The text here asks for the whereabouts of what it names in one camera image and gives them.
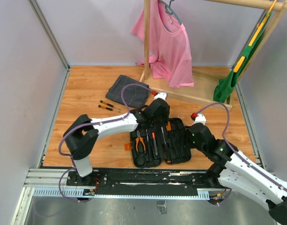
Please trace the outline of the orange utility knife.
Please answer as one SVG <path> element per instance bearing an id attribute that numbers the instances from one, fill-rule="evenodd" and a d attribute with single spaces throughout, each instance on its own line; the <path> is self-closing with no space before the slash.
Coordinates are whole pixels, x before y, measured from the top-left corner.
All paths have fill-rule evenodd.
<path id="1" fill-rule="evenodd" d="M 155 132 L 152 132 L 152 138 L 153 138 L 153 145 L 154 145 L 154 149 L 155 149 L 155 155 L 158 156 L 158 148 L 157 148 Z"/>

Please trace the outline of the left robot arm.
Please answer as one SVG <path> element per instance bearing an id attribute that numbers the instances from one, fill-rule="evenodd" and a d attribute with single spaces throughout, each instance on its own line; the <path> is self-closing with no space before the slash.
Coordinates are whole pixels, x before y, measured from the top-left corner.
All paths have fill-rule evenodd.
<path id="1" fill-rule="evenodd" d="M 144 109 L 134 109 L 119 116 L 90 119 L 84 114 L 79 116 L 64 133 L 60 146 L 63 143 L 66 144 L 73 167 L 78 174 L 77 179 L 87 186 L 94 180 L 89 155 L 98 139 L 118 133 L 147 129 L 156 122 L 167 123 L 169 113 L 169 104 L 157 98 Z"/>

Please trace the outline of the black handled nut driver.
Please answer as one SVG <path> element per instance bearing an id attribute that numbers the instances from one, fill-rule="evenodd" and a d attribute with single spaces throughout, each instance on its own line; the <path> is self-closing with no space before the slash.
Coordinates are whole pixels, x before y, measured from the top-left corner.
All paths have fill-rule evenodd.
<path id="1" fill-rule="evenodd" d="M 168 145 L 166 143 L 166 139 L 165 139 L 165 135 L 164 135 L 164 129 L 163 127 L 161 127 L 161 132 L 162 132 L 162 136 L 163 136 L 163 140 L 164 140 L 164 155 L 165 155 L 165 161 L 170 164 L 172 162 L 171 160 L 171 156 L 169 153 L 169 148 Z"/>

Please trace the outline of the black plastic tool case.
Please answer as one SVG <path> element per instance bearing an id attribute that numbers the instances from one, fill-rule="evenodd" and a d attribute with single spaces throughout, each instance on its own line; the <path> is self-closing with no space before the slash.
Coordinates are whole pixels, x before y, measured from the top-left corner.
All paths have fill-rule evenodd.
<path id="1" fill-rule="evenodd" d="M 125 144 L 125 151 L 131 151 L 133 164 L 138 168 L 151 168 L 159 166 L 163 161 L 165 161 L 164 155 L 164 140 L 161 132 L 161 127 L 164 129 L 164 135 L 166 143 L 169 148 L 169 153 L 172 162 L 168 165 L 180 164 L 188 162 L 191 159 L 191 142 L 188 142 L 187 131 L 188 126 L 185 126 L 181 119 L 170 118 L 168 121 L 171 122 L 172 130 L 166 130 L 165 126 L 160 124 L 155 124 L 153 127 L 148 128 L 149 141 L 146 139 L 145 129 L 136 129 L 130 132 L 130 142 Z M 137 153 L 136 151 L 136 132 L 140 131 L 141 137 L 145 143 L 146 151 L 144 153 Z M 158 156 L 155 155 L 155 149 L 153 145 L 152 132 L 155 132 Z"/>

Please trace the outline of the orange handled pliers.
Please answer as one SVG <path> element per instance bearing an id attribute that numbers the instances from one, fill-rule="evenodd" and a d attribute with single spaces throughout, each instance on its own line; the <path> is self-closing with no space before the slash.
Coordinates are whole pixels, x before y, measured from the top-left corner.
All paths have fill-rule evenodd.
<path id="1" fill-rule="evenodd" d="M 141 137 L 141 133 L 138 130 L 136 132 L 137 138 L 136 138 L 136 151 L 137 153 L 144 153 L 146 151 L 145 143 L 143 137 Z"/>

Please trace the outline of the orange black screwdriver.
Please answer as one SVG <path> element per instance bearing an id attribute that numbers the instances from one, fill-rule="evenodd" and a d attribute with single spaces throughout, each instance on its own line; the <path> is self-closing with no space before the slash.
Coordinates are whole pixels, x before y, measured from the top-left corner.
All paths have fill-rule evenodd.
<path id="1" fill-rule="evenodd" d="M 166 125 L 166 130 L 167 130 L 167 132 L 172 130 L 172 125 L 171 125 L 170 121 L 168 121 L 168 123 Z"/>

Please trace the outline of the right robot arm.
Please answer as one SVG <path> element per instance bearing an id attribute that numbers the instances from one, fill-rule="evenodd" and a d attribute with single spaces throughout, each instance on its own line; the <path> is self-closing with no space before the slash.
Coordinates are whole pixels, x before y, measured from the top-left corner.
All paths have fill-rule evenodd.
<path id="1" fill-rule="evenodd" d="M 268 210 L 279 224 L 287 225 L 287 182 L 258 166 L 234 145 L 216 139 L 202 123 L 189 127 L 193 147 L 213 162 L 206 183 L 230 188 Z"/>

